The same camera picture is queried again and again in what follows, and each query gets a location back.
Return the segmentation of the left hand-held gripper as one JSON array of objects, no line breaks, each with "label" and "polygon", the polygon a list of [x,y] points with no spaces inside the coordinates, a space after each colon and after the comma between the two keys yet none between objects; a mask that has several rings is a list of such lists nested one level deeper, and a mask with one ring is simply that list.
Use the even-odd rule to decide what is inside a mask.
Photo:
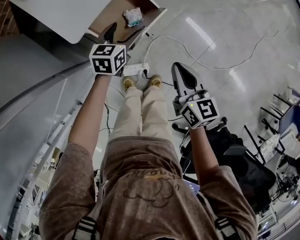
[{"label": "left hand-held gripper", "polygon": [[117,23],[114,22],[109,25],[103,35],[103,39],[108,43],[94,44],[89,53],[93,73],[97,75],[116,75],[127,63],[126,46],[123,44],[133,43],[139,38],[144,29],[143,26],[126,39],[118,40],[117,44],[112,44],[117,30]]}]

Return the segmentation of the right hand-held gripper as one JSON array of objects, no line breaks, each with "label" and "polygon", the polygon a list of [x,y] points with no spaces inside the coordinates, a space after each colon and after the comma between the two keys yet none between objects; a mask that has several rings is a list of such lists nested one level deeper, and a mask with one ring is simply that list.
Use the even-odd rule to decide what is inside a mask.
[{"label": "right hand-held gripper", "polygon": [[195,70],[174,62],[171,75],[177,92],[172,102],[176,116],[182,116],[191,129],[205,127],[220,118],[215,97],[204,89],[203,80]]}]

